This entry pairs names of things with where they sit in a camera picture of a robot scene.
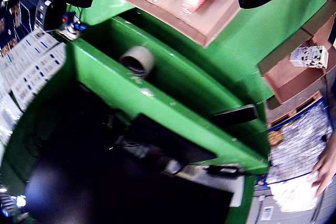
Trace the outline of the person's bare hand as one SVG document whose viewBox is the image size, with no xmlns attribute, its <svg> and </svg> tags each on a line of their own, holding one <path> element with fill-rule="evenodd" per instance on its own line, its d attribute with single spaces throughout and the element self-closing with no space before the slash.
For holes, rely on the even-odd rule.
<svg viewBox="0 0 336 224">
<path fill-rule="evenodd" d="M 318 177 L 312 184 L 313 187 L 318 186 L 316 197 L 319 197 L 324 192 L 335 175 L 335 156 L 335 131 L 333 131 L 311 172 L 312 174 L 318 172 Z"/>
</svg>

